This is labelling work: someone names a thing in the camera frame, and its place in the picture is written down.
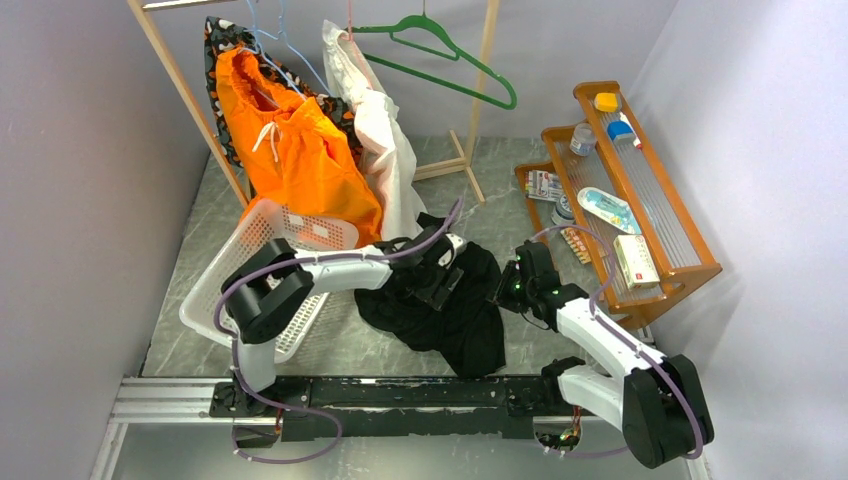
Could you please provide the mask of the black shorts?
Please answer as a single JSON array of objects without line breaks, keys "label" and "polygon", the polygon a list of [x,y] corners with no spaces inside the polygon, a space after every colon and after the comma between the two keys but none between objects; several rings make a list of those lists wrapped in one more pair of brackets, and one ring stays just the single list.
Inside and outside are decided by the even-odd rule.
[{"label": "black shorts", "polygon": [[395,335],[414,351],[439,352],[461,378],[478,378],[506,365],[501,312],[487,300],[501,271],[494,255],[474,242],[454,265],[463,276],[440,311],[386,289],[358,289],[354,299],[370,326]]}]

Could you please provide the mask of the white shorts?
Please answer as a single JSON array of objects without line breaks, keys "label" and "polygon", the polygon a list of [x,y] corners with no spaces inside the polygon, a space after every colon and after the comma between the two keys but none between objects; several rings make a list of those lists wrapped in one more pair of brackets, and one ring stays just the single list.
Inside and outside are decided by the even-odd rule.
[{"label": "white shorts", "polygon": [[363,145],[361,171],[379,201],[381,237],[413,238],[426,207],[413,187],[417,159],[397,121],[399,108],[385,92],[348,31],[325,20],[323,65],[327,83],[354,114],[354,131]]}]

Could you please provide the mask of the orange wooden shelf rack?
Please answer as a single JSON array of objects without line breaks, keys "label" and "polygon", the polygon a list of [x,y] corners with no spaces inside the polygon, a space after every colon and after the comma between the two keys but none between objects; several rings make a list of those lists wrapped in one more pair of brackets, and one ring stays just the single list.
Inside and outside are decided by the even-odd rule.
[{"label": "orange wooden shelf rack", "polygon": [[[606,133],[610,121],[619,120],[618,112],[596,110],[597,93],[619,95],[621,109],[631,120],[643,148],[632,142],[613,143]],[[569,148],[573,126],[546,128],[541,138],[549,158],[542,163],[516,167],[519,181],[531,170],[556,173],[563,186],[581,236],[591,256],[599,281],[607,287],[602,294],[603,306],[617,315],[623,327],[634,330],[649,325],[675,305],[703,286],[722,270],[705,239],[684,205],[667,170],[661,162],[646,130],[640,124],[617,82],[595,81],[578,84],[573,96],[579,103],[596,138],[594,151],[580,157]],[[618,230],[590,214],[577,202],[584,187],[595,187],[626,201],[641,228],[660,283],[651,289],[628,290],[621,274],[611,275],[610,266],[617,263],[610,247],[599,246],[587,234],[593,230],[606,243],[612,243]]]}]

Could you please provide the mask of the white plastic basket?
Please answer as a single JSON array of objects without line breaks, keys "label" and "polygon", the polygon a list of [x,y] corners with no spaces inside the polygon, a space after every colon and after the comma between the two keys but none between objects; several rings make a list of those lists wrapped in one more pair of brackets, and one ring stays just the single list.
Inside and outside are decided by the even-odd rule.
[{"label": "white plastic basket", "polygon": [[351,250],[359,239],[350,223],[327,217],[303,216],[270,199],[261,199],[246,213],[183,301],[181,322],[202,336],[228,347],[230,336],[214,323],[214,311],[225,280],[270,240],[285,239],[299,250]]}]

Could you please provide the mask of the pink hanger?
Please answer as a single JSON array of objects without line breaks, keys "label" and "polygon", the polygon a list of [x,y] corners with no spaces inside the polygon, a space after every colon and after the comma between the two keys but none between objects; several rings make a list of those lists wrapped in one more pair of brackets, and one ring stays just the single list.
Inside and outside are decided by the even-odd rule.
[{"label": "pink hanger", "polygon": [[346,7],[346,9],[347,9],[346,32],[347,32],[348,41],[349,41],[349,44],[351,45],[351,48],[353,49],[354,58],[355,58],[355,60],[358,64],[358,68],[359,68],[361,74],[363,75],[363,77],[365,79],[365,83],[366,83],[367,88],[373,89],[373,84],[371,83],[370,77],[368,75],[368,64],[365,61],[365,58],[363,57],[362,52],[361,52],[360,48],[358,47],[358,45],[356,44],[356,41],[355,41],[355,38],[354,38],[354,32],[353,32],[353,1],[347,0],[346,5],[347,5],[347,7]]}]

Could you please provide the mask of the green plastic hanger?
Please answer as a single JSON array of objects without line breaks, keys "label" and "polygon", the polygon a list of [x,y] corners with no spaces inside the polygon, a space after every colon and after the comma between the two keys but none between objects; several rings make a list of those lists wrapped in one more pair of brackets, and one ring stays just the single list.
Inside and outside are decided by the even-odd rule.
[{"label": "green plastic hanger", "polygon": [[[478,84],[474,88],[454,83],[444,78],[437,77],[425,71],[413,69],[410,66],[403,65],[389,59],[365,53],[367,60],[383,65],[385,67],[406,73],[416,78],[426,80],[428,82],[448,88],[452,91],[469,96],[475,100],[487,103],[489,105],[501,108],[503,110],[514,110],[518,105],[518,95],[512,83],[503,75],[497,73],[490,65],[490,57],[492,52],[492,42],[497,23],[497,17],[500,9],[499,1],[488,1],[484,18],[484,27],[482,35],[482,43],[480,53],[475,56],[460,47],[450,36],[444,26],[431,18],[426,13],[426,2],[422,2],[422,12],[420,14],[408,15],[398,20],[394,24],[389,25],[371,25],[371,26],[353,26],[350,32],[353,34],[384,34],[388,38],[405,47],[433,55],[450,62],[466,62],[473,66],[478,73]],[[408,39],[400,37],[400,34],[407,31],[422,31],[431,35],[437,40],[439,48],[433,48],[421,43],[416,43]],[[486,81],[491,79],[499,84],[506,93],[505,99],[499,99],[485,93]]]}]

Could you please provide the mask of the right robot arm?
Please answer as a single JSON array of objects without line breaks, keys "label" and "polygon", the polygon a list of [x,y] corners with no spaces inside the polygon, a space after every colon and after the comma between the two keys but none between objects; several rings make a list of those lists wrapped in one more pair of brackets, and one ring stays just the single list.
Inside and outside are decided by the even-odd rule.
[{"label": "right robot arm", "polygon": [[531,313],[573,341],[600,366],[578,358],[549,366],[539,391],[550,413],[571,406],[616,428],[627,450],[647,468],[696,458],[715,438],[694,362],[668,356],[611,320],[585,290],[560,280],[548,247],[527,241],[515,250],[493,294],[494,303]]}]

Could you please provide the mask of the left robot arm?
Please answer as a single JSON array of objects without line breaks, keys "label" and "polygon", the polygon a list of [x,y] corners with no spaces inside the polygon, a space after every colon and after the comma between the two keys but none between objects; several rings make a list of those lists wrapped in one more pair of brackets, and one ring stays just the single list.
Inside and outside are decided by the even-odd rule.
[{"label": "left robot arm", "polygon": [[235,329],[233,366],[240,376],[237,403],[261,416],[277,400],[275,342],[306,299],[346,290],[381,291],[439,310],[462,276],[455,266],[467,242],[453,233],[424,231],[346,251],[296,250],[274,239],[227,278],[214,319],[227,313]]}]

